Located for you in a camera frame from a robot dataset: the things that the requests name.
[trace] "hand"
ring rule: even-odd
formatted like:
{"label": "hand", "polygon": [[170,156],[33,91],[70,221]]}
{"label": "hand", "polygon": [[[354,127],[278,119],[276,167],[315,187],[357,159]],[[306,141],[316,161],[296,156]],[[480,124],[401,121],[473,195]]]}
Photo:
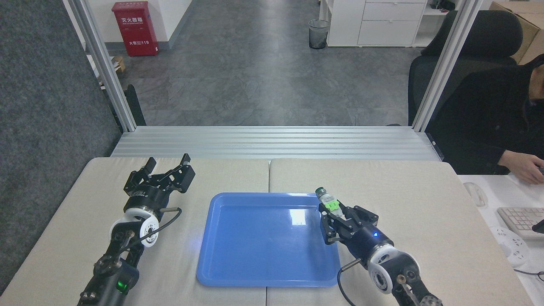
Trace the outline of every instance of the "hand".
{"label": "hand", "polygon": [[544,160],[534,155],[506,150],[500,157],[498,165],[507,167],[526,183],[544,184],[544,175],[539,171],[539,167],[544,167]]}

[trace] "black cable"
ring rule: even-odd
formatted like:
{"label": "black cable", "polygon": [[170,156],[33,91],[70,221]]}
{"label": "black cable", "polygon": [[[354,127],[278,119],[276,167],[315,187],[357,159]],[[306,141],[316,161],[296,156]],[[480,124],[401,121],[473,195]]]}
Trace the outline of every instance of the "black cable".
{"label": "black cable", "polygon": [[172,222],[174,222],[174,221],[177,219],[177,217],[179,217],[179,216],[181,215],[181,208],[178,207],[176,210],[177,210],[177,214],[176,214],[176,216],[175,216],[174,218],[170,219],[170,221],[166,222],[166,223],[165,223],[163,226],[161,226],[160,228],[158,228],[158,229],[152,231],[151,233],[145,235],[144,237],[142,237],[142,238],[140,238],[140,239],[134,241],[133,243],[127,245],[126,247],[120,249],[116,257],[118,257],[119,255],[121,255],[121,253],[123,253],[124,251],[126,251],[126,250],[132,248],[132,247],[135,246],[136,244],[142,242],[143,240],[145,240],[145,239],[147,239],[147,238],[153,236],[154,234],[156,234],[156,233],[162,231],[162,230],[163,230],[164,228],[166,228],[168,225],[172,224]]}
{"label": "black cable", "polygon": [[537,272],[537,273],[525,272],[525,271],[521,271],[521,270],[517,270],[517,269],[514,269],[514,271],[519,272],[519,273],[523,273],[523,274],[527,274],[527,275],[536,275],[536,276],[539,277],[539,279],[541,281],[544,281],[544,279],[542,278],[542,275],[544,275],[544,271],[540,271],[540,272]]}
{"label": "black cable", "polygon": [[344,296],[345,300],[348,301],[348,303],[351,306],[355,306],[355,304],[349,299],[347,295],[345,295],[344,289],[342,288],[342,284],[340,283],[340,274],[342,273],[342,269],[338,270],[338,275],[336,275],[336,280],[338,281],[338,288],[340,288],[340,292]]}
{"label": "black cable", "polygon": [[348,298],[348,296],[345,294],[344,292],[344,289],[342,288],[342,283],[340,283],[340,274],[342,274],[342,272],[346,271],[347,269],[349,268],[353,268],[355,267],[355,265],[357,265],[359,262],[361,262],[361,259],[360,258],[357,258],[356,260],[350,262],[349,264],[343,266],[340,268],[340,270],[338,270],[338,274],[336,275],[336,280],[338,282],[338,288],[340,289],[340,292],[342,293],[342,295],[344,296],[345,300],[351,305],[351,306],[355,306],[355,304]]}

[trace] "aluminum frame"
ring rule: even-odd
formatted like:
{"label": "aluminum frame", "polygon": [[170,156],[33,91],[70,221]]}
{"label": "aluminum frame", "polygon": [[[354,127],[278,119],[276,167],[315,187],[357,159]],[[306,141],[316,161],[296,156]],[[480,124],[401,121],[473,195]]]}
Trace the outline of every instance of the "aluminum frame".
{"label": "aluminum frame", "polygon": [[100,36],[100,31],[98,31],[88,1],[68,0],[68,3],[85,38],[86,45],[91,51],[92,58],[95,61],[98,73],[102,77],[102,82],[112,102],[113,109],[119,118],[123,132],[134,132],[136,130],[136,123],[132,117],[121,83],[119,83],[117,74],[113,70],[112,63],[109,60],[108,50]]}
{"label": "aluminum frame", "polygon": [[458,5],[459,11],[453,21],[452,29],[438,58],[435,71],[432,73],[431,80],[412,124],[414,131],[424,132],[426,130],[453,66],[457,62],[468,32],[471,30],[474,19],[476,19],[482,1],[464,0]]}

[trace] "white keyboard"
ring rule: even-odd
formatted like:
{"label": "white keyboard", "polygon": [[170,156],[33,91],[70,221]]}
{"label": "white keyboard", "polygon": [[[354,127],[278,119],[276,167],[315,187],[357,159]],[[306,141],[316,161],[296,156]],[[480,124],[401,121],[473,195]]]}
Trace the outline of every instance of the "white keyboard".
{"label": "white keyboard", "polygon": [[544,219],[544,208],[499,207],[497,212],[508,228],[524,240],[544,240],[544,234],[534,232],[532,226]]}

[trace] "red fire extinguisher box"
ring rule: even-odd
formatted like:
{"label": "red fire extinguisher box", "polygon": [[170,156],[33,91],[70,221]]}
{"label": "red fire extinguisher box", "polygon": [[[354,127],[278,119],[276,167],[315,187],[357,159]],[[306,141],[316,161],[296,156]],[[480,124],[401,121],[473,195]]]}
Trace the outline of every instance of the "red fire extinguisher box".
{"label": "red fire extinguisher box", "polygon": [[116,2],[112,7],[128,56],[157,55],[159,46],[147,1]]}

